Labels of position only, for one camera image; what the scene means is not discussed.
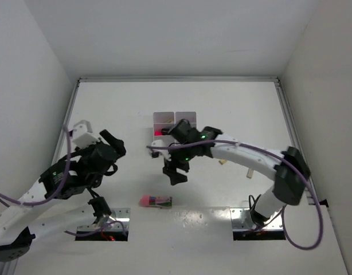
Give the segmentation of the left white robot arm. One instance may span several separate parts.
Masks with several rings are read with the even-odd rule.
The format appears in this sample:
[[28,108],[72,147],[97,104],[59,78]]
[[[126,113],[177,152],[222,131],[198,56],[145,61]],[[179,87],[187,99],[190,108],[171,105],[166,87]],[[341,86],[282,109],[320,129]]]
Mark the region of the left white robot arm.
[[[67,231],[88,219],[100,231],[112,225],[112,211],[104,197],[93,192],[103,177],[117,172],[116,161],[126,154],[124,142],[106,129],[96,138],[90,130],[66,131],[67,154],[44,171],[19,200],[0,213],[0,262],[10,262],[30,250],[45,234]],[[38,217],[51,207],[89,191],[87,206],[52,220]]]

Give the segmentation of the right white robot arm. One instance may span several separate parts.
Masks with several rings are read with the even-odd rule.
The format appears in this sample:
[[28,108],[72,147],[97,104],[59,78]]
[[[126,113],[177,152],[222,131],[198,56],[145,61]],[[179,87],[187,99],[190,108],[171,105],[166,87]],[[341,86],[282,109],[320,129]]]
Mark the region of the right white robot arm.
[[311,172],[301,152],[295,147],[274,153],[245,143],[223,133],[220,129],[206,126],[202,131],[182,119],[168,131],[177,144],[166,151],[163,173],[171,185],[187,182],[189,162],[196,156],[227,160],[257,171],[273,181],[264,194],[259,195],[250,206],[251,220],[262,227],[278,209],[300,203]]

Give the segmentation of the pink lid clip jar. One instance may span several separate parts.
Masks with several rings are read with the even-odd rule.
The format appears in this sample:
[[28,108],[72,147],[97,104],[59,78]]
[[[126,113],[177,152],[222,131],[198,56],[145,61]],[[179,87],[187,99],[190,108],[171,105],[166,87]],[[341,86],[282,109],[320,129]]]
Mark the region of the pink lid clip jar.
[[144,195],[140,198],[139,205],[142,207],[171,207],[173,205],[173,198],[164,196]]

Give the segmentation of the green cap black highlighter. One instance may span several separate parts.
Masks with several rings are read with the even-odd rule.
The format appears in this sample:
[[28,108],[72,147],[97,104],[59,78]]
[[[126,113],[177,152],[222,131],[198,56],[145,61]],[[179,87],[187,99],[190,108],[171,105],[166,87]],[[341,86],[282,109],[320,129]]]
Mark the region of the green cap black highlighter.
[[161,133],[162,133],[162,135],[168,135],[169,134],[169,128],[162,128],[161,129]]

